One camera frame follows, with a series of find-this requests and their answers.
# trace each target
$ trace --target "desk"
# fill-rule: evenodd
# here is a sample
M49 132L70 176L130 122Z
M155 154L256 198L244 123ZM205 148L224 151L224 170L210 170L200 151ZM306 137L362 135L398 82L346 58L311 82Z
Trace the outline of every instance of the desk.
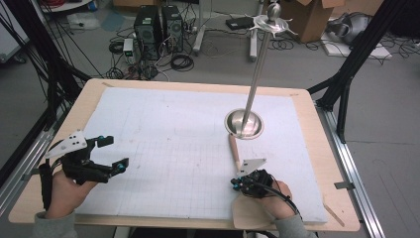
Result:
M240 94L248 94L250 90L248 86L235 85L91 79L80 93L73 108L57 132L55 139L52 141L53 143L68 136L76 129L85 127L106 87ZM287 96L293 100L295 105L328 215L327 223L306 225L306 228L317 231L359 230L360 223L348 192L345 189L336 189L334 186L334 182L339 182L343 179L309 93L304 89L260 87L257 90L257 94ZM34 214L41 210L43 210L43 204L40 179L32 177L9 214L9 220L16 223L32 223ZM209 219L77 215L76 223L86 225L234 229L232 220Z

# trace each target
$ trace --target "grid paper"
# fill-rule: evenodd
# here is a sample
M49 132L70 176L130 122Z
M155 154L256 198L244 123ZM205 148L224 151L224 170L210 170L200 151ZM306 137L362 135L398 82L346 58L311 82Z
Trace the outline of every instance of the grid paper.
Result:
M114 136L91 160L111 165L130 158L126 172L98 184L83 214L232 219L238 193L230 179L235 163L225 116L244 108L248 95L107 88L86 128L86 138ZM293 101L256 95L253 111L265 128L253 140L237 140L240 159L266 158L263 166L288 183L304 221L326 222L321 195Z

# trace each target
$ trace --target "cardboard box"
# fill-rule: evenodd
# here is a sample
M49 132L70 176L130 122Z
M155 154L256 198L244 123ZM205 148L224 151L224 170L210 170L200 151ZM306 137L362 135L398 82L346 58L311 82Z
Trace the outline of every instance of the cardboard box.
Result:
M343 6L345 0L294 0L281 1L281 15L289 22L290 30L298 34L302 43L319 41L334 7Z
M332 17L340 17L343 13L362 12L373 16L383 0L346 0L345 5L334 8Z
M134 7L138 8L142 5L159 5L160 0L113 0L116 7Z

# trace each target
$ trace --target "robotic hand device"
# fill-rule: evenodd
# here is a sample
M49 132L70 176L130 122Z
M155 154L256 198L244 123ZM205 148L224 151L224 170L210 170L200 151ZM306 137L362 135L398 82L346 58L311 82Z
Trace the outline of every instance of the robotic hand device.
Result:
M83 184L88 180L106 183L109 178L123 173L129 166L128 158L113 163L111 167L97 165L90 161L90 154L96 145L101 148L113 143L112 136L85 139L82 131L76 131L68 138L52 145L46 153L46 162L39 166L44 208L50 207L53 170L59 165L62 165L65 175L78 184ZM50 158L58 156L61 157L50 166Z
M276 182L275 178L266 170L256 170L256 168L264 163L265 159L244 160L238 172L239 177L231 179L233 189L240 191L245 196L253 198L277 196L286 202L295 214L300 215L299 210L290 199L290 196L283 194L280 189L272 187L272 184Z

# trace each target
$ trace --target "hand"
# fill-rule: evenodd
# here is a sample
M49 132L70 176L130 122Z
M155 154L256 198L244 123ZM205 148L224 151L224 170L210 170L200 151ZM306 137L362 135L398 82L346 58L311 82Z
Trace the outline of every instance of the hand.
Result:
M71 178L67 178L64 171L55 173L52 179L52 203L46 213L46 219L69 215L84 201L96 184L95 181L86 181L83 185L79 185Z
M291 191L288 185L282 181L273 182L272 187L281 191L286 196L290 196L291 200ZM262 204L266 211L268 211L276 219L285 219L295 215L293 209L280 197L278 196L267 196L258 201Z

